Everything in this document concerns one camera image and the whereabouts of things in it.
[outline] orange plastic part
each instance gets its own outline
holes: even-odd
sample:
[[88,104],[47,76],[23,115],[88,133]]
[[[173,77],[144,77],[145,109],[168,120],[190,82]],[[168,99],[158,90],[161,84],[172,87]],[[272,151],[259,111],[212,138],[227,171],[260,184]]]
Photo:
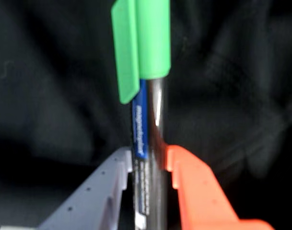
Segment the orange plastic part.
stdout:
[[273,230],[261,220],[240,220],[210,167],[186,149],[168,146],[166,169],[178,190],[182,230]]

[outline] gray plastic part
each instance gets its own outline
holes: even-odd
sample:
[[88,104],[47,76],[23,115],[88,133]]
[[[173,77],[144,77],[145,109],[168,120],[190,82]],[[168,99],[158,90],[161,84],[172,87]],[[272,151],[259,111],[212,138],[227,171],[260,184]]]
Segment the gray plastic part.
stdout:
[[132,172],[130,148],[120,148],[39,227],[39,230],[116,230],[122,191]]

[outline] black fabric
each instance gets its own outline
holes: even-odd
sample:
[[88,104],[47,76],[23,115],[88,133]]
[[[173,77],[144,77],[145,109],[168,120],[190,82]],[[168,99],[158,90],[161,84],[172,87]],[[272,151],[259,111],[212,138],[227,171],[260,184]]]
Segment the black fabric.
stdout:
[[[113,2],[0,0],[0,224],[40,223],[130,144]],[[292,224],[292,0],[171,0],[171,8],[165,140],[212,167],[241,218],[285,229]],[[122,215],[123,226],[131,223]]]

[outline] blue label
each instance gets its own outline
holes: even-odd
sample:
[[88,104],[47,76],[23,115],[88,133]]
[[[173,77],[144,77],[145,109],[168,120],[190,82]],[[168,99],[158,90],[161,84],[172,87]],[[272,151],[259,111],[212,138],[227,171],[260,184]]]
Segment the blue label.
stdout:
[[145,80],[140,80],[140,91],[133,99],[133,142],[135,156],[148,158],[148,99]]

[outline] green cap clip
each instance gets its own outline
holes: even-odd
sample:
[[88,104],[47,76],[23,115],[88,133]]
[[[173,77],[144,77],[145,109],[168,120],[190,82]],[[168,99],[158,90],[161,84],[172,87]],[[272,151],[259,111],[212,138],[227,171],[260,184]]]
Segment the green cap clip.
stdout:
[[169,0],[116,0],[112,23],[119,97],[126,104],[140,79],[162,78],[170,70]]

